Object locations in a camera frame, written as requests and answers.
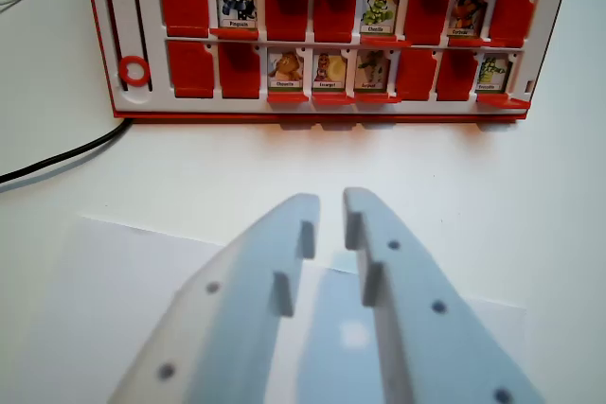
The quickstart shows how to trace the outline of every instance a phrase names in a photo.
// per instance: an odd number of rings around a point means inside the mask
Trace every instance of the red circle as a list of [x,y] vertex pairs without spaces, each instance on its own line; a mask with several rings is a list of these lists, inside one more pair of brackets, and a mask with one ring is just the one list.
[[[129,76],[129,63],[136,63],[143,68],[143,76],[140,79],[133,79]],[[143,87],[150,80],[150,66],[146,61],[138,56],[126,56],[120,61],[120,67],[117,72],[120,78],[133,87]]]

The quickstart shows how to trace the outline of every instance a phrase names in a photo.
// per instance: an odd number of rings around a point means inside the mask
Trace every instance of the character card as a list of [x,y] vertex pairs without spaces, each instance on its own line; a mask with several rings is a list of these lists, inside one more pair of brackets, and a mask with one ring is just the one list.
[[217,0],[219,27],[257,28],[257,0]]
[[357,92],[384,92],[387,89],[389,59],[382,50],[359,50],[356,59]]
[[267,51],[267,87],[277,92],[303,91],[303,58],[291,49]]
[[313,54],[313,90],[343,92],[348,61],[340,50],[319,50]]
[[454,0],[448,23],[449,37],[479,37],[487,3],[484,0]]
[[486,54],[477,77],[477,94],[502,94],[506,91],[512,62],[507,54]]
[[364,0],[360,33],[391,35],[394,33],[398,0]]

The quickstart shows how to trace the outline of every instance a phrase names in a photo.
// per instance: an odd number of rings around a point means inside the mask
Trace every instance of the white table surface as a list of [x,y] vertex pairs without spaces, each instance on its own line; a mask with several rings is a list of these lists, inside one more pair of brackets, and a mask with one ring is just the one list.
[[[390,203],[466,295],[528,310],[548,402],[603,402],[606,0],[564,0],[528,120],[350,131],[135,125],[52,178],[0,186],[0,378],[78,216],[225,243],[301,191],[321,197],[318,260],[343,249],[341,193]],[[109,131],[89,0],[0,15],[0,173]]]

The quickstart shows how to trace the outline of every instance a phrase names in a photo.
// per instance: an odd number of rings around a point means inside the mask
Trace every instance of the black cable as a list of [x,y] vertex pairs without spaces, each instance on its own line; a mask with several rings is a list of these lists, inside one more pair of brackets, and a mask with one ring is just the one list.
[[70,158],[74,158],[75,156],[82,155],[83,153],[95,149],[99,146],[102,146],[106,142],[111,141],[119,137],[122,133],[129,129],[129,127],[133,125],[133,120],[131,118],[125,118],[122,123],[120,123],[113,130],[108,132],[107,134],[95,139],[94,141],[89,142],[88,144],[84,144],[83,146],[79,146],[75,149],[66,151],[59,155],[52,156],[50,158],[46,158],[45,160],[39,161],[38,163],[34,163],[33,165],[24,167],[23,169],[13,170],[8,174],[4,174],[0,176],[0,184],[5,184],[11,180],[18,179],[20,177],[24,177],[32,172],[36,172],[37,170],[43,169],[45,167],[56,165],[61,161],[69,160]]

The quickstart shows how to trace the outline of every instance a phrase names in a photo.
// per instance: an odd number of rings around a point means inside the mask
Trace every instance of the white paper sheet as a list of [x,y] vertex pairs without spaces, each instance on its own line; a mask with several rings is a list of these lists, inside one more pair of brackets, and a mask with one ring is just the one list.
[[[81,220],[0,402],[105,403],[173,293],[220,248]],[[307,263],[300,286],[294,318],[280,325],[266,403],[383,402],[372,312],[359,303],[358,277]],[[526,311],[470,304],[521,362]]]

